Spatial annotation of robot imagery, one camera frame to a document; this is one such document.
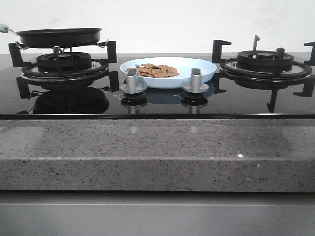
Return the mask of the black frying pan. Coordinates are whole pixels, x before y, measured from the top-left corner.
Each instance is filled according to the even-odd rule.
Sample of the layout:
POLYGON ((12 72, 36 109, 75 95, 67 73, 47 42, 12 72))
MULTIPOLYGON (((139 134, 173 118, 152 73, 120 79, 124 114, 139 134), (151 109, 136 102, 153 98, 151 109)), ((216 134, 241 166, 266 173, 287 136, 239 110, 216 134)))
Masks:
POLYGON ((71 48, 94 45, 100 39, 102 28, 39 29, 13 32, 29 48, 71 48))

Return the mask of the black gas burner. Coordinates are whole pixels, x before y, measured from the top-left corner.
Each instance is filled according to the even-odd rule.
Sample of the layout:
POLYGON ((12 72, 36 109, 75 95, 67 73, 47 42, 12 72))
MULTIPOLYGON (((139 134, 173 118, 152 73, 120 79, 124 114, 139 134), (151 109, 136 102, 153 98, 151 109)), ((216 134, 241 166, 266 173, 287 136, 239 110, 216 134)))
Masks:
MULTIPOLYGON (((77 72, 91 68, 91 55, 83 52, 58 54, 62 71, 77 72)), ((57 73, 54 54, 44 54, 36 58, 39 72, 57 73)))
POLYGON ((275 51, 248 50, 237 54, 237 67, 256 72, 272 72, 277 66, 278 54, 275 51))

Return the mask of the silver left stove knob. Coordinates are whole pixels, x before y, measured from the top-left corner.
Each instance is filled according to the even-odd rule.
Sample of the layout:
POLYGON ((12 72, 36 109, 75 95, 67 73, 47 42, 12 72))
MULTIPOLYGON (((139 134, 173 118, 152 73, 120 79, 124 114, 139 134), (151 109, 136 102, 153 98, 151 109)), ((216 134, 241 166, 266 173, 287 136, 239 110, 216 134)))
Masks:
POLYGON ((126 83, 120 86, 120 90, 125 94, 142 93, 147 89, 143 78, 138 75, 137 69, 131 69, 126 76, 126 83))

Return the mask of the black right pot grate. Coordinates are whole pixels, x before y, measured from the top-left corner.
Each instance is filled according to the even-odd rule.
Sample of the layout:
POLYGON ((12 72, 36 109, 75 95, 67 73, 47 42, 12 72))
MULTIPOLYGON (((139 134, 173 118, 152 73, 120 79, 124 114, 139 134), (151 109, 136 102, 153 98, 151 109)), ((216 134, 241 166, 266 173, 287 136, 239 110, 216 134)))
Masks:
MULTIPOLYGON (((259 37, 254 40, 254 51, 258 51, 257 43, 259 37)), ((303 63, 295 61, 292 54, 286 53, 284 48, 274 50, 278 54, 277 66, 272 72, 256 72, 237 67, 237 57, 223 59, 222 47, 230 45, 230 42, 223 40, 213 41, 212 63, 220 65, 220 72, 226 77, 246 82, 262 82, 273 84, 300 84, 311 77, 312 67, 315 65, 315 43, 305 43, 304 46, 312 47, 309 60, 303 63)))

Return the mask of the silver right stove knob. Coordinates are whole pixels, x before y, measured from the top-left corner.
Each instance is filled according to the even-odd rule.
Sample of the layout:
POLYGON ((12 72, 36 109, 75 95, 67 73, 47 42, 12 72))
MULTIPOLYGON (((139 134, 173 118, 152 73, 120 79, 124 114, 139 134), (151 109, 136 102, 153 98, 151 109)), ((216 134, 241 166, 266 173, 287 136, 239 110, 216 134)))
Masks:
POLYGON ((191 70, 191 77, 188 82, 182 84, 181 89, 190 93, 204 93, 209 90, 209 86, 202 83, 202 74, 199 68, 191 70))

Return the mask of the black pot grate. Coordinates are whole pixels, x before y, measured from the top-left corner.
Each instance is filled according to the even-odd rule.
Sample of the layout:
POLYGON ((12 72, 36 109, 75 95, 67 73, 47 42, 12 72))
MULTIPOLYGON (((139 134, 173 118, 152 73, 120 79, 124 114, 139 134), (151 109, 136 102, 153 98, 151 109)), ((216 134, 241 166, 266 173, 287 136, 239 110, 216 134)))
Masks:
POLYGON ((56 58, 57 73, 39 72, 37 62, 24 62, 21 55, 22 44, 10 43, 9 50, 14 67, 20 67, 22 69, 21 77, 30 82, 41 83, 53 83, 53 82, 72 82, 72 81, 84 81, 94 80, 102 78, 109 73, 108 66, 111 63, 117 63, 116 55, 116 42, 106 41, 99 43, 98 46, 106 47, 107 58, 106 59, 93 59, 91 58, 91 68, 77 71, 77 72, 65 72, 62 71, 59 63, 58 54, 67 53, 60 47, 54 46, 53 53, 56 58))
MULTIPOLYGON (((259 37, 254 40, 254 51, 258 51, 257 43, 259 37)), ((237 67, 237 57, 223 59, 222 47, 230 45, 230 42, 223 40, 213 41, 212 63, 220 65, 220 72, 226 77, 246 82, 262 82, 273 84, 300 84, 311 77, 312 67, 315 65, 315 43, 305 43, 304 46, 312 47, 309 60, 303 63, 295 61, 292 54, 286 53, 284 48, 274 50, 278 54, 277 66, 272 72, 256 72, 237 67)))

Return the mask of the black glass cooktop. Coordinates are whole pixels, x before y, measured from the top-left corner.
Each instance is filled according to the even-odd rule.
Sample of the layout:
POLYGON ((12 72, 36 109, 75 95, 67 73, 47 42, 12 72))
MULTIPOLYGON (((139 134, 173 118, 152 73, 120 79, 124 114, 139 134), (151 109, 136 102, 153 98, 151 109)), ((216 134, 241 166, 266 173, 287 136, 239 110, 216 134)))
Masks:
POLYGON ((46 90, 26 83, 11 56, 0 57, 0 118, 5 119, 314 119, 315 78, 301 84, 267 84, 231 79, 223 72, 204 94, 148 88, 124 95, 120 65, 138 58, 121 54, 110 73, 85 88, 46 90))

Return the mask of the light blue plate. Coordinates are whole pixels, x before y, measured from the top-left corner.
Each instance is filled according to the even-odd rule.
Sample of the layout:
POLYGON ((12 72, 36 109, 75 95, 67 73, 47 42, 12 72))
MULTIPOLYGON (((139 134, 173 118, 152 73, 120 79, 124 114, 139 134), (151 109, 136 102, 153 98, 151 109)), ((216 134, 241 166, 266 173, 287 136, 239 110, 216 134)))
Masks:
POLYGON ((126 77, 126 70, 134 68, 141 64, 167 65, 177 69, 179 75, 168 78, 151 78, 142 77, 150 88, 158 89, 178 89, 181 88, 183 82, 187 82, 191 77, 191 70, 198 68, 201 70, 202 83, 206 83, 213 77, 217 66, 209 61, 202 59, 186 58, 186 57, 151 57, 143 59, 134 59, 121 64, 120 70, 126 77))

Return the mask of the brown meat slices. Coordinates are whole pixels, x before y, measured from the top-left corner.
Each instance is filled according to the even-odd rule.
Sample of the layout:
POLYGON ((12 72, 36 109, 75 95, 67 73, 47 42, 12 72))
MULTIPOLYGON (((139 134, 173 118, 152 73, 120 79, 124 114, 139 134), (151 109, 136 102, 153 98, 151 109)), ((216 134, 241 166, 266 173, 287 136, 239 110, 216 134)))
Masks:
POLYGON ((167 78, 179 75, 176 68, 167 65, 136 64, 134 69, 137 69, 139 76, 144 77, 167 78))

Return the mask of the black right gas burner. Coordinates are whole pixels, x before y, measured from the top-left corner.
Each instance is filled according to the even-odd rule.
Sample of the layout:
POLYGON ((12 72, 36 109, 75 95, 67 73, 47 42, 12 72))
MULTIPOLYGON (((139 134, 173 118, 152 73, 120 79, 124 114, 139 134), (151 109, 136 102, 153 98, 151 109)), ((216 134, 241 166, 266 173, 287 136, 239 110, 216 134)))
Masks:
POLYGON ((277 66, 278 54, 275 51, 248 50, 237 54, 237 67, 256 72, 272 72, 277 66))

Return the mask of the black left pot grate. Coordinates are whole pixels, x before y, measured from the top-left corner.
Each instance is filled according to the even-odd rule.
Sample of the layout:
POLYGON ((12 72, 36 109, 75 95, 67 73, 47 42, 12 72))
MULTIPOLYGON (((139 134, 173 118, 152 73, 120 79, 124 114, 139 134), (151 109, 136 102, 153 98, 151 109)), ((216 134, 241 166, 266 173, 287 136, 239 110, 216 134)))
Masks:
POLYGON ((77 72, 65 72, 62 71, 59 63, 58 54, 67 53, 60 47, 54 46, 53 53, 56 58, 57 73, 39 72, 37 62, 24 62, 21 55, 22 44, 10 43, 9 50, 14 67, 20 67, 22 69, 21 77, 30 82, 41 83, 53 83, 53 82, 72 82, 72 81, 84 81, 94 80, 102 78, 109 73, 108 66, 111 63, 117 63, 116 55, 116 42, 106 41, 99 43, 98 46, 106 47, 107 58, 106 59, 93 59, 91 58, 91 68, 77 71, 77 72))

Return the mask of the silver stove knob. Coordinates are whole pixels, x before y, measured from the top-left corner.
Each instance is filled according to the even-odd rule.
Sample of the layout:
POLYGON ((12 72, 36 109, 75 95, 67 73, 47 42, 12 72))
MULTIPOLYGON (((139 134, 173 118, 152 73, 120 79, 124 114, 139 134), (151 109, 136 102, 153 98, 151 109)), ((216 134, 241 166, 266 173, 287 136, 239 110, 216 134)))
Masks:
POLYGON ((202 83, 202 74, 199 68, 191 70, 191 77, 188 82, 182 84, 181 89, 190 93, 204 93, 209 90, 209 86, 202 83))
POLYGON ((131 69, 126 76, 126 83, 120 86, 120 90, 125 94, 142 93, 147 89, 143 78, 138 75, 137 69, 131 69))

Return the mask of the black left gas burner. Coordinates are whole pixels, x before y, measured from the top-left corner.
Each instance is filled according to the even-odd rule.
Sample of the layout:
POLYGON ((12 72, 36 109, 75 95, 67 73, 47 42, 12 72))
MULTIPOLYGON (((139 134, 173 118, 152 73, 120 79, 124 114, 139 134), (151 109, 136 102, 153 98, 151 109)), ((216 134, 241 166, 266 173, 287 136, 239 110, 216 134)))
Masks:
MULTIPOLYGON (((62 71, 77 72, 91 68, 91 55, 83 52, 58 54, 62 71)), ((36 58, 39 72, 57 73, 54 54, 44 54, 36 58)))

